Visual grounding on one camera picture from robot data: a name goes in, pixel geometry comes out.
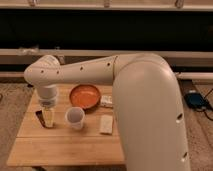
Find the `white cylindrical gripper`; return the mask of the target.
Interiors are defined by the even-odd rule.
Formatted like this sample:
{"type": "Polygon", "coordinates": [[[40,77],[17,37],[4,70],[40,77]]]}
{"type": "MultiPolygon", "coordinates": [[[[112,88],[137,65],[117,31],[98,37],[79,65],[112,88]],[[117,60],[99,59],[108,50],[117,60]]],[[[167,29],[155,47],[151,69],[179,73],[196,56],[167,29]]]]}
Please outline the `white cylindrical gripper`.
{"type": "Polygon", "coordinates": [[[44,87],[37,87],[36,90],[39,104],[44,107],[42,109],[42,115],[44,118],[45,126],[47,128],[52,128],[54,125],[54,110],[51,107],[54,107],[57,104],[57,86],[49,85],[44,87]]]}

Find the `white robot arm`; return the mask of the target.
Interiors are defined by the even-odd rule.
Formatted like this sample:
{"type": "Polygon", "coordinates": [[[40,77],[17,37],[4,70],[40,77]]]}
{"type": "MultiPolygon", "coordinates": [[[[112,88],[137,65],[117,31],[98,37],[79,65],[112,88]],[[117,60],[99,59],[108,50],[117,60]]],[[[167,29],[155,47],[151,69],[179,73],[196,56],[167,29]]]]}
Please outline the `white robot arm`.
{"type": "Polygon", "coordinates": [[[60,83],[107,84],[127,171],[191,171],[179,84],[153,53],[113,55],[61,65],[45,55],[24,71],[43,106],[55,106],[60,83]]]}

